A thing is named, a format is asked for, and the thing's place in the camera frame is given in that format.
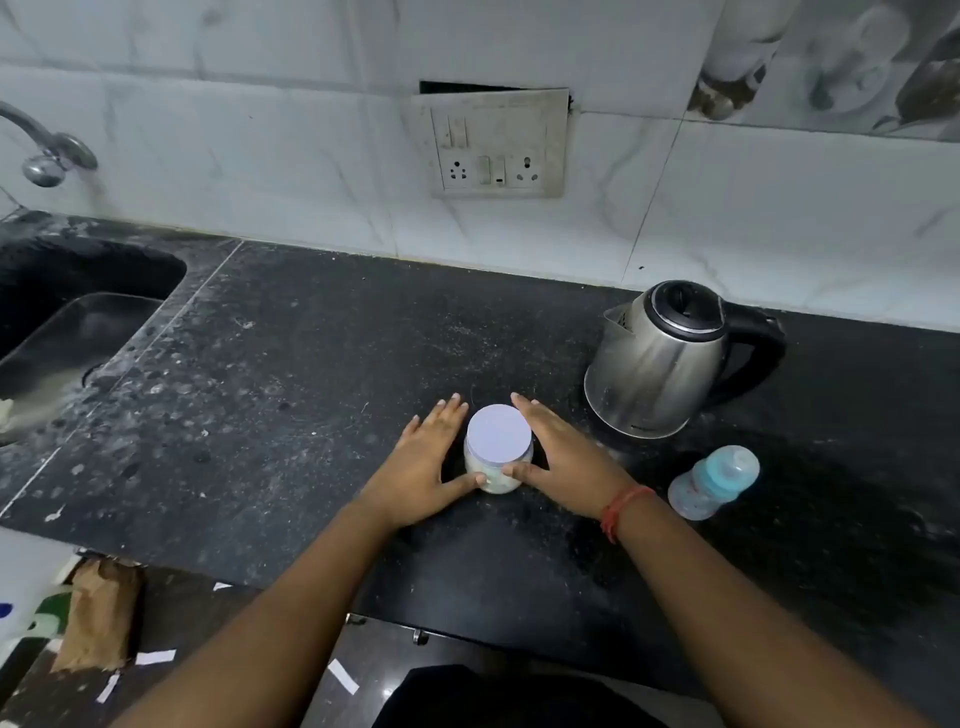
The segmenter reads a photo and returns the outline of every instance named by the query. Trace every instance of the stainless steel sink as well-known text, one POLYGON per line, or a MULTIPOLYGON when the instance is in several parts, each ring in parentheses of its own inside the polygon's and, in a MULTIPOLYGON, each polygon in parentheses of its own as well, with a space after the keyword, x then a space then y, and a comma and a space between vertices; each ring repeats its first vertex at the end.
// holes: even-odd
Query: stainless steel sink
POLYGON ((173 255, 123 243, 0 245, 0 446, 56 419, 185 273, 173 255))

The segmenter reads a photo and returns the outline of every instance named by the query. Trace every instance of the white paper strip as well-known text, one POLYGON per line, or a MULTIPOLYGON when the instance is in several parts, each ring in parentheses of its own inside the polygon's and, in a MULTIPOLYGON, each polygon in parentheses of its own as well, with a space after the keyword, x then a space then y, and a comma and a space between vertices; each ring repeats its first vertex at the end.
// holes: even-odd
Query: white paper strip
POLYGON ((156 663, 170 663, 177 656, 176 649, 161 649, 158 652, 137 652, 138 665, 155 665, 156 663))
POLYGON ((114 672, 114 673, 109 677, 109 679, 107 680, 107 684, 106 684, 106 685, 104 686, 104 688, 100 691, 100 694, 97 695, 97 702, 98 702, 98 703, 100 703, 101 705, 103 705, 104 703, 107 702, 107 700, 108 700, 109 697, 110 697, 110 694, 113 692, 113 689, 117 687, 117 681, 118 681, 119 679, 120 679, 120 673, 119 673, 119 672, 114 672))
POLYGON ((351 695, 356 695, 356 692, 360 690, 360 686, 356 684, 356 681, 349 676, 347 671, 344 669, 344 666, 340 664, 339 660, 334 660, 332 663, 326 666, 330 672, 333 673, 333 676, 340 681, 340 684, 347 689, 351 695))

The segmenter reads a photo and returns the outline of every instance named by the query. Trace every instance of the backsplash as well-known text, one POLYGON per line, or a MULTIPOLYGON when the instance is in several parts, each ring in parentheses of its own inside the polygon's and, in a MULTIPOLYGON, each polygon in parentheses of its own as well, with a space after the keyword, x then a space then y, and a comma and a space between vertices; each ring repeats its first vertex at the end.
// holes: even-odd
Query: backsplash
MULTIPOLYGON (((960 330, 960 0, 0 0, 20 204, 960 330), (438 200, 419 80, 569 87, 565 193, 438 200)), ((0 213, 6 213, 0 196, 0 213)))

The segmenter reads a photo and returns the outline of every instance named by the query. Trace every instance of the stainless steel kettle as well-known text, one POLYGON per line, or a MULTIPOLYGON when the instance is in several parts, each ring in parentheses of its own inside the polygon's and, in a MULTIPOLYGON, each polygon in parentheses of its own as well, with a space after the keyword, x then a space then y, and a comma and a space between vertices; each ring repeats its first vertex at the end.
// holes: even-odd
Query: stainless steel kettle
POLYGON ((626 435, 672 435, 702 407, 756 387, 786 352, 777 319, 689 280, 666 280, 604 312, 604 337, 584 377, 587 402, 626 435), (732 344, 753 347, 720 378, 732 344))

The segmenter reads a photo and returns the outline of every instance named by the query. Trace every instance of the person's right hand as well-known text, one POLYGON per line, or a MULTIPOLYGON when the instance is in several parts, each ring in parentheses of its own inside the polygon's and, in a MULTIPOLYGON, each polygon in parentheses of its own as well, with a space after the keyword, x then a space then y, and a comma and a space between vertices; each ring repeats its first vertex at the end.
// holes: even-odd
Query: person's right hand
POLYGON ((580 516, 598 521, 622 490, 636 485, 600 446, 559 415, 516 392, 510 399, 540 439, 550 470, 515 462, 503 466, 504 474, 534 486, 580 516))

